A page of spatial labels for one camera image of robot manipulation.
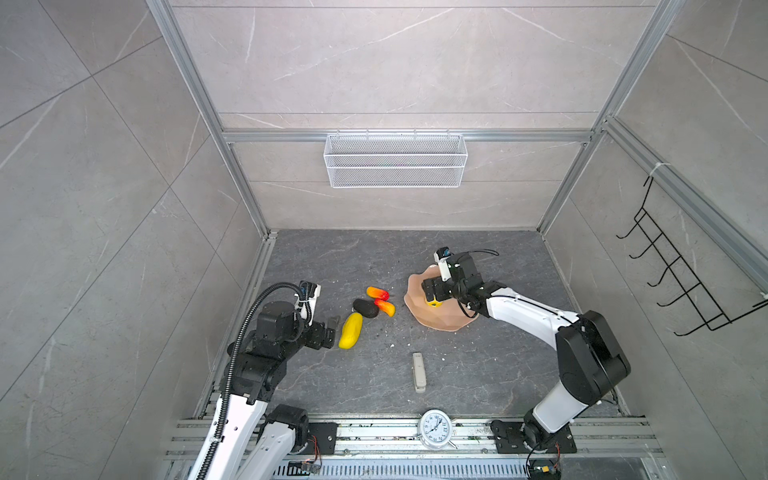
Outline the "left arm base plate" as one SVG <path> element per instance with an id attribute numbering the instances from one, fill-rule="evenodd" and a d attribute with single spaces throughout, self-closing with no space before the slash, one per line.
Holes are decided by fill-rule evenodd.
<path id="1" fill-rule="evenodd" d="M 335 422 L 310 422 L 308 440 L 300 455 L 313 456 L 318 447 L 321 456 L 333 455 L 336 449 L 339 424 Z"/>

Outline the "red orange fake mango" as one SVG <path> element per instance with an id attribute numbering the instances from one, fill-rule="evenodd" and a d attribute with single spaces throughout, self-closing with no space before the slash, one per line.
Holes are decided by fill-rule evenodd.
<path id="1" fill-rule="evenodd" d="M 366 289 L 366 294 L 368 297 L 374 299 L 374 300 L 382 300 L 382 301 L 388 301 L 390 298 L 390 294 L 388 291 L 370 286 Z"/>

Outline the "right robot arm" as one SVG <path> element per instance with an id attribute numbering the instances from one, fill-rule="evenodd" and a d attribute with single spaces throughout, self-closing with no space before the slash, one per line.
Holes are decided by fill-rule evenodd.
<path id="1" fill-rule="evenodd" d="M 598 312 L 559 310 L 498 282 L 485 281 L 472 253 L 447 247 L 434 254 L 439 275 L 422 281 L 426 304 L 454 299 L 465 316 L 510 324 L 552 347 L 559 380 L 524 416 L 525 445 L 542 451 L 573 419 L 613 390 L 631 372 L 630 362 L 608 321 Z"/>

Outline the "pink scalloped fruit bowl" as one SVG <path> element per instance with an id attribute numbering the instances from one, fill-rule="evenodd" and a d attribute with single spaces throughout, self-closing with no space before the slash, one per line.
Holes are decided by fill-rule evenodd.
<path id="1" fill-rule="evenodd" d="M 425 327 L 444 332 L 456 332 L 473 322 L 474 318 L 467 316 L 472 311 L 463 312 L 454 298 L 443 301 L 437 307 L 427 303 L 422 282 L 433 277 L 441 279 L 436 265 L 430 265 L 423 273 L 408 277 L 404 302 L 414 318 Z"/>

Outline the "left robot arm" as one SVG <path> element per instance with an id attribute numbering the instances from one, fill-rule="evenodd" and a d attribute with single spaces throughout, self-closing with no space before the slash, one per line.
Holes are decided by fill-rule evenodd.
<path id="1" fill-rule="evenodd" d="M 320 293 L 320 285 L 301 281 L 278 282 L 257 295 L 227 349 L 214 418 L 189 479 L 270 479 L 286 456 L 305 452 L 308 459 L 288 466 L 301 475 L 320 471 L 321 444 L 307 411 L 268 409 L 296 353 L 335 344 L 335 329 L 315 320 Z"/>

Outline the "long yellow fake fruit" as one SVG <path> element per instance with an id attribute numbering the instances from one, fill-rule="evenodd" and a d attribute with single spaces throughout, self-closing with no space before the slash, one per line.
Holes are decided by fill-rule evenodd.
<path id="1" fill-rule="evenodd" d="M 338 342 L 340 349 L 349 350 L 356 345 L 362 331 L 363 319 L 364 317 L 357 312 L 351 313 L 347 317 Z"/>

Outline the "orange yellow fake mango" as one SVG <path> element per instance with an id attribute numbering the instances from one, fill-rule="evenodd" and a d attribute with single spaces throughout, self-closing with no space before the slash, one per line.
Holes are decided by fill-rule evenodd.
<path id="1" fill-rule="evenodd" d="M 396 307 L 392 303 L 382 299 L 376 299 L 374 303 L 381 312 L 389 317 L 393 317 L 396 314 Z"/>

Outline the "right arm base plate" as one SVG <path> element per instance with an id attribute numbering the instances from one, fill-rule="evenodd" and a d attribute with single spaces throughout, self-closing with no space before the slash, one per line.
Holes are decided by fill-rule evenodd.
<path id="1" fill-rule="evenodd" d="M 575 440 L 568 425 L 555 433 L 550 433 L 539 428 L 534 421 L 492 420 L 490 429 L 499 454 L 527 454 L 533 451 L 549 454 L 577 452 Z"/>

